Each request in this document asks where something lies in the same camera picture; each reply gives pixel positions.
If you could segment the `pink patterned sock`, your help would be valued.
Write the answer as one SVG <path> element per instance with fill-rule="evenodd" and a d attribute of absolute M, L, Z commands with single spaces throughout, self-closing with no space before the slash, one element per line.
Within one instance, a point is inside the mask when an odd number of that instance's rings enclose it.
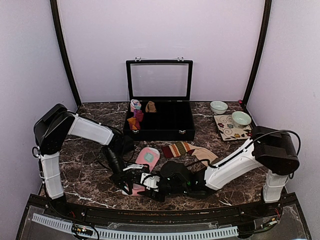
<path fill-rule="evenodd" d="M 152 170 L 156 166 L 159 159 L 160 159 L 160 152 L 157 149 L 152 147 L 145 147 L 139 152 L 135 162 L 129 163 L 127 166 L 131 164 L 148 165 L 148 168 L 146 168 L 146 173 L 155 174 L 155 173 L 152 173 Z M 122 190 L 122 193 L 127 196 L 139 196 L 139 192 L 144 190 L 145 190 L 144 186 L 142 186 L 141 184 L 134 183 L 133 189 L 132 189 L 132 195 L 126 194 L 123 190 Z"/>

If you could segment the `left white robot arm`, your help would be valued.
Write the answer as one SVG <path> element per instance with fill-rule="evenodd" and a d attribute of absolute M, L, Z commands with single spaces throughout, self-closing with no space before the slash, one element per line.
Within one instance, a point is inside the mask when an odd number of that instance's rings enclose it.
<path fill-rule="evenodd" d="M 36 145 L 32 155 L 38 159 L 39 174 L 51 203 L 51 210 L 60 218 L 71 213 L 61 181 L 60 152 L 67 136 L 80 137 L 102 146 L 108 166 L 112 170 L 111 180 L 127 195 L 139 181 L 145 165 L 126 166 L 123 156 L 134 150 L 134 141 L 119 129 L 103 125 L 69 111 L 63 104 L 52 107 L 33 127 Z"/>

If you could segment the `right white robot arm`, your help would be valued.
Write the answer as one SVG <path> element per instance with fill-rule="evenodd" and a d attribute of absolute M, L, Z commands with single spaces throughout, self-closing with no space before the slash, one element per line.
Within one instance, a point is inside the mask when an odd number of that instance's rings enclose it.
<path fill-rule="evenodd" d="M 158 202 L 164 202 L 168 195 L 206 198 L 245 173 L 266 167 L 262 201 L 255 205 L 255 213 L 266 217 L 274 210 L 288 179 L 300 166 L 300 148 L 295 148 L 292 135 L 296 132 L 257 126 L 236 151 L 215 164 L 208 163 L 199 171 L 191 172 L 187 165 L 175 161 L 166 162 L 157 175 L 141 178 L 145 189 L 137 194 Z"/>

